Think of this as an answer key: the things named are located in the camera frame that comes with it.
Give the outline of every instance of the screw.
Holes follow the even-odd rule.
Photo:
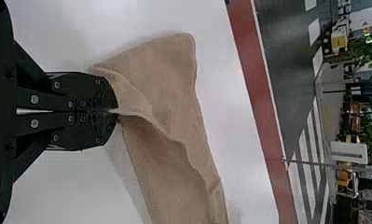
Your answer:
[[[37,119],[32,119],[31,127],[32,128],[37,128],[38,127],[38,120]]]
[[[34,105],[37,105],[38,104],[38,96],[37,95],[32,95],[31,96],[31,103],[34,104]]]
[[[6,152],[12,152],[12,151],[14,151],[14,149],[15,149],[15,146],[12,143],[5,145],[5,151]]]
[[[54,140],[54,142],[58,142],[60,140],[60,136],[55,133],[54,136],[52,137],[52,140]]]
[[[5,72],[5,78],[7,78],[7,79],[12,79],[12,78],[14,78],[14,73],[11,72],[11,71],[6,71],[6,72]]]
[[[86,121],[86,117],[84,117],[84,116],[80,116],[80,122],[81,123],[84,123]]]
[[[59,82],[54,82],[54,88],[59,89],[61,87],[61,83]]]

